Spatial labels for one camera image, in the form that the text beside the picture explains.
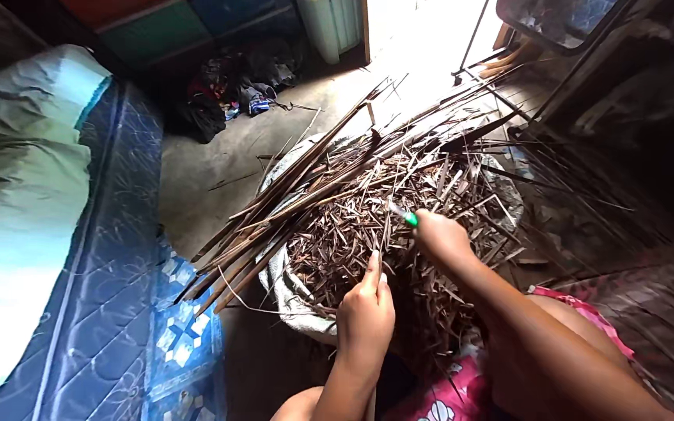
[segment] pink shorts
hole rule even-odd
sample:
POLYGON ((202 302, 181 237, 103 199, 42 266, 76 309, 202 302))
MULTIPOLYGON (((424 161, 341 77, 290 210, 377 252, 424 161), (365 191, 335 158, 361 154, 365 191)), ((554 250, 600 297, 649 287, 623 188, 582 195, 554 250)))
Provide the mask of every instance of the pink shorts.
MULTIPOLYGON (((529 287, 530 294, 544 295, 565 302, 594 326, 603 332, 615 343, 618 349, 627 358, 633 358, 633 350, 625 346, 618 337, 610 322, 605 320, 600 312, 586 302, 571 295, 562 294, 540 286, 529 287)), ((442 379, 433 384, 422 394, 417 393, 392 408, 383 418, 397 421, 467 421, 478 419, 479 415, 487 413, 490 408, 485 407, 487 402, 487 381, 479 368, 479 360, 484 355, 481 347, 467 344, 454 358, 448 368, 449 379, 442 379)))

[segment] twig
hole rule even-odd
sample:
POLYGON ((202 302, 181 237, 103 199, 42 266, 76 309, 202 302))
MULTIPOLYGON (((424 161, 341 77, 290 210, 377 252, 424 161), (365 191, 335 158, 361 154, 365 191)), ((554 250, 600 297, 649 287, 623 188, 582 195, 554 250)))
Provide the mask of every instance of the twig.
POLYGON ((233 290, 231 287, 231 284, 228 283, 228 280, 225 278, 225 274, 222 273, 222 269, 220 269, 220 266, 217 267, 217 270, 220 271, 220 277, 222 278, 222 281, 225 282, 226 285, 228 285, 228 288, 231 290, 233 295, 238 299, 238 301, 243 304, 244 307, 251 311, 259 311, 260 313, 267 313, 271 315, 316 315, 314 312, 308 312, 308 313, 294 313, 294 312, 289 312, 289 311, 272 311, 272 310, 262 310, 262 309, 255 309, 253 307, 248 306, 245 301, 240 297, 240 295, 236 294, 236 291, 233 290))
POLYGON ((236 178, 236 179, 234 179, 234 180, 230 180, 230 181, 221 181, 220 183, 215 184, 215 187, 212 187, 211 189, 209 189, 208 192, 211 192, 212 190, 219 189, 220 187, 225 187, 225 186, 229 185, 230 183, 235 183, 236 181, 243 180, 244 178, 251 177, 252 175, 256 175, 257 173, 258 173, 258 171, 254 171, 254 172, 252 172, 251 174, 246 174, 246 175, 244 175, 243 177, 238 177, 238 178, 236 178))

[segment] wooden stick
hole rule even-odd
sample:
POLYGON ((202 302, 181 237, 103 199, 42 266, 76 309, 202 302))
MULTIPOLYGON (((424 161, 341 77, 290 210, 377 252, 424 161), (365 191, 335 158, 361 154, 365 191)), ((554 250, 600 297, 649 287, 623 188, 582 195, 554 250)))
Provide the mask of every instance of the wooden stick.
MULTIPOLYGON (((295 224, 293 224, 287 230, 287 233, 283 235, 282 238, 280 238, 280 240, 267 251, 267 254, 264 255, 263 258, 261 258, 261 260, 254 266, 254 268, 251 269, 251 271, 249 271, 247 275, 244 276, 243 279, 240 280, 240 282, 238 282, 237 285, 235 285, 233 291, 235 291, 236 294, 240 293, 248 285, 248 283, 251 282, 252 279, 254 279, 259 274, 259 272, 261 272, 264 269, 264 267, 267 266, 268 263, 270 263, 270 259, 287 243, 288 240, 291 239, 291 237, 293 237, 293 234, 295 234, 296 227, 299 225, 301 221, 303 221, 304 217, 309 213, 310 212, 306 212, 300 218, 298 218, 295 224)), ((233 294, 225 295, 225 297, 223 297, 222 300, 215 306, 214 313, 215 314, 219 313, 234 298, 235 296, 233 294)), ((206 309, 207 307, 202 307, 199 311, 197 311, 197 315, 201 315, 201 312, 205 311, 206 309)))

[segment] dark fabric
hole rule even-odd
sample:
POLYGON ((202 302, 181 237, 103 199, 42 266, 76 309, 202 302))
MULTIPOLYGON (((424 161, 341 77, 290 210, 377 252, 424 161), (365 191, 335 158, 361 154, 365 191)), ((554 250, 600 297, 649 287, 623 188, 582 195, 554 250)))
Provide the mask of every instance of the dark fabric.
POLYGON ((407 398, 418 385, 418 378, 402 362, 402 358, 387 352, 376 383, 376 419, 407 398))

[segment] blue floral mattress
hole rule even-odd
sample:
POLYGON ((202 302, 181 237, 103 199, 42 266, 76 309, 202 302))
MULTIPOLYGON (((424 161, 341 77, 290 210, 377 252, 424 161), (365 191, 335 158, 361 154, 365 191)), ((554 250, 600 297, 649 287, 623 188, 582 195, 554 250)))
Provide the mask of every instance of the blue floral mattress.
POLYGON ((171 306, 194 269, 159 235, 162 139, 159 112, 113 81, 80 135, 89 200, 41 323, 0 387, 0 421, 225 419, 220 320, 194 319, 195 302, 171 306))

